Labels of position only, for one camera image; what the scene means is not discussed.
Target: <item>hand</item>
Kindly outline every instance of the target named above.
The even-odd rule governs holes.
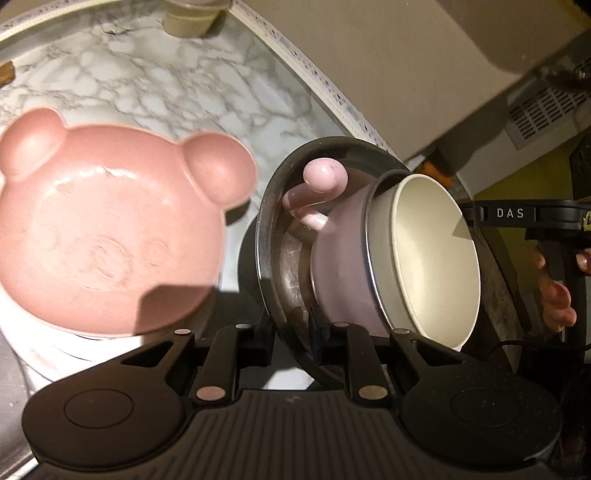
[[[577,263],[581,271],[591,274],[591,248],[577,254]],[[544,323],[557,333],[564,327],[572,327],[577,321],[577,314],[570,306],[569,289],[550,277],[546,259],[538,249],[534,252],[534,264],[541,271],[538,286],[544,308]]]

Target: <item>white countertop edge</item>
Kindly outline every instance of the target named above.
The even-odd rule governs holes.
[[[76,11],[124,0],[56,0],[29,10],[0,25],[0,44],[23,31],[48,20]],[[392,155],[392,148],[378,134],[337,86],[299,48],[273,25],[241,0],[235,0],[230,13],[267,45],[326,105],[332,114],[356,138],[373,143]]]

